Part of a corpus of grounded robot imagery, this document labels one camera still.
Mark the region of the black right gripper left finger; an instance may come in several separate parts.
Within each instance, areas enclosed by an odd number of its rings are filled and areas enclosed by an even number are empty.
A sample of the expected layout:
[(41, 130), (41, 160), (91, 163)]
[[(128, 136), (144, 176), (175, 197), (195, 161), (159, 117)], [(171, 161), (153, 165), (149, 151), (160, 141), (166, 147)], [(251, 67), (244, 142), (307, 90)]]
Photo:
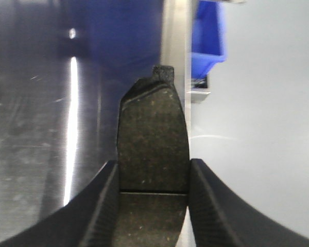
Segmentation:
[(66, 206), (0, 246), (112, 246), (118, 203), (118, 163), (108, 161)]

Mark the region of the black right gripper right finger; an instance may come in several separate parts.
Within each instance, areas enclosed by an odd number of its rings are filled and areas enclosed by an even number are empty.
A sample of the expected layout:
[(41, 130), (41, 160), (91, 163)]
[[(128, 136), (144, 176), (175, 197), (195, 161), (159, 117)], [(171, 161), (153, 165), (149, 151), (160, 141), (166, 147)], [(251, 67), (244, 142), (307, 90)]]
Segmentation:
[(197, 246), (309, 246), (234, 193), (201, 159), (191, 160), (189, 212)]

